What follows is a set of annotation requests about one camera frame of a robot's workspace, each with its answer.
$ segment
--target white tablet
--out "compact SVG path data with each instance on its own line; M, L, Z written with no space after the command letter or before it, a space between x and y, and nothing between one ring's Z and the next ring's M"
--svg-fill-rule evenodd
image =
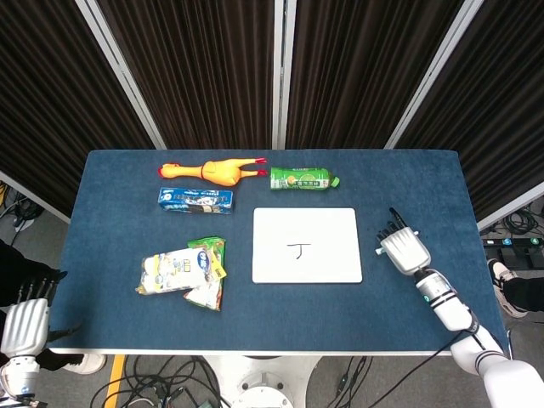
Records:
M256 208L254 283L360 283L353 208Z

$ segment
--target green drink bottle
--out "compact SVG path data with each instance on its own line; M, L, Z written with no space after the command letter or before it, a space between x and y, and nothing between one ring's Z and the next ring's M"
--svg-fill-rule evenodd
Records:
M326 168L280 168L270 169L270 189L326 190L337 187L340 178Z

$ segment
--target white robotic arm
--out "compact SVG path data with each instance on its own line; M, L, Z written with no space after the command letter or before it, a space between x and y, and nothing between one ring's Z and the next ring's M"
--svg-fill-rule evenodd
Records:
M431 256L417 232L393 208L389 211L395 222L389 222L388 229L377 235L381 246L377 253L387 253L403 275L414 277L416 288L448 330L467 333L450 347L455 362L464 371L482 377L493 408L542 407L544 382L535 368L504 355L450 282L429 268Z
M40 371L36 356L48 340L49 305L56 285L56 280L44 279L39 287L21 286L17 303L8 310L0 351L9 362L0 368L0 408L47 406L34 400Z

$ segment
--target packaged food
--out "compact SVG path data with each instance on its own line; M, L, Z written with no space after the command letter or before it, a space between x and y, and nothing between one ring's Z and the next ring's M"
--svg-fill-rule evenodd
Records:
M162 187L159 205L165 210L182 213L232 212L234 193L227 190L188 190Z
M200 240L187 242L189 248L201 248L213 252L213 257L219 262L219 266L224 272L224 243L223 238L210 236ZM222 275L219 272L212 272L211 275L217 277ZM184 294L184 298L203 308L219 311L221 309L221 299L223 296L223 279L210 279L203 286L199 286L190 292Z
M213 280L211 271L212 253L206 248L159 253L142 261L136 292L150 295L203 286Z

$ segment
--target table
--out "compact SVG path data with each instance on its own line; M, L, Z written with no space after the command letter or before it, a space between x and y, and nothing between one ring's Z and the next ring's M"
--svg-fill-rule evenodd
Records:
M232 188L231 215L165 212L160 187L213 189L197 178L161 179L165 162L187 166L231 157L267 157L268 166L326 167L340 179L327 191L270 191L268 178ZM420 230L440 270L503 347L507 336L457 154L443 150L97 150L90 153L66 237L52 330L82 328L54 350L105 354L431 354L453 336L410 278L378 257L376 233L395 206ZM256 207L353 207L361 284L255 285ZM181 292L141 296L142 258L226 239L221 312Z

